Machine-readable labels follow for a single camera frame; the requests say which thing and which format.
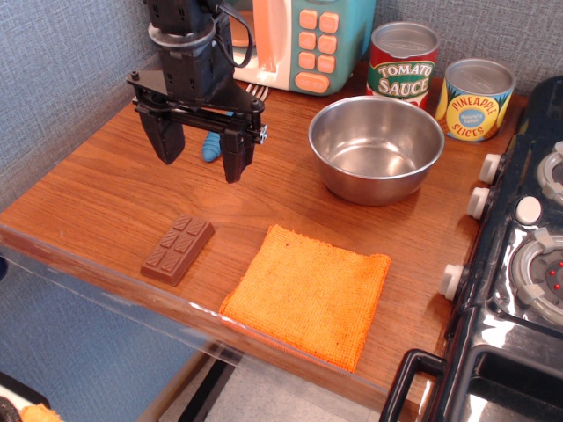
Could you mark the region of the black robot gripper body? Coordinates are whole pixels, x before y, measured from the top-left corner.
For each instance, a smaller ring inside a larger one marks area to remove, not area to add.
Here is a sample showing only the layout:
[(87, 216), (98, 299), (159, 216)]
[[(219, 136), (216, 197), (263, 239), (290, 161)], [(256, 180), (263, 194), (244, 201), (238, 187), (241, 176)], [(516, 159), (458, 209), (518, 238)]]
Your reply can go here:
[(230, 12), (153, 12), (148, 33), (158, 46), (158, 70), (132, 71), (127, 81), (138, 104), (186, 126), (221, 135), (246, 131), (254, 145), (267, 138), (265, 109), (237, 85)]

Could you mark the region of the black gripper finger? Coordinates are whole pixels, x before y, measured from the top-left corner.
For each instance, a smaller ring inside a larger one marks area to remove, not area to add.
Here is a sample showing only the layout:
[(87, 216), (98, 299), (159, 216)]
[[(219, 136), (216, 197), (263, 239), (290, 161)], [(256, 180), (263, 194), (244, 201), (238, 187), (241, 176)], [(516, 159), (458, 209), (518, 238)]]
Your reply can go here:
[(184, 129), (181, 123), (171, 120), (167, 113), (156, 113), (138, 104), (143, 129), (157, 157), (172, 164), (185, 148)]
[(223, 155), (223, 169), (229, 184), (241, 179), (245, 168), (252, 163), (254, 141), (252, 135), (246, 131), (226, 129), (220, 135), (220, 145)]

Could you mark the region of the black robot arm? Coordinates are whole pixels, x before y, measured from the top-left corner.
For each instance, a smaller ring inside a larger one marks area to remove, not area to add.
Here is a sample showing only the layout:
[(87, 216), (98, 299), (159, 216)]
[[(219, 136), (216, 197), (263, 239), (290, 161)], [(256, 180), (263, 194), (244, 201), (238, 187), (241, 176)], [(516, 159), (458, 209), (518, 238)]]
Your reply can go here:
[(230, 22), (249, 26), (225, 1), (149, 1), (148, 33), (161, 67), (128, 74), (135, 109), (157, 157), (173, 163), (185, 148), (184, 128), (220, 136), (227, 182), (240, 180), (252, 163), (254, 147), (267, 138), (261, 121), (264, 102), (238, 86)]

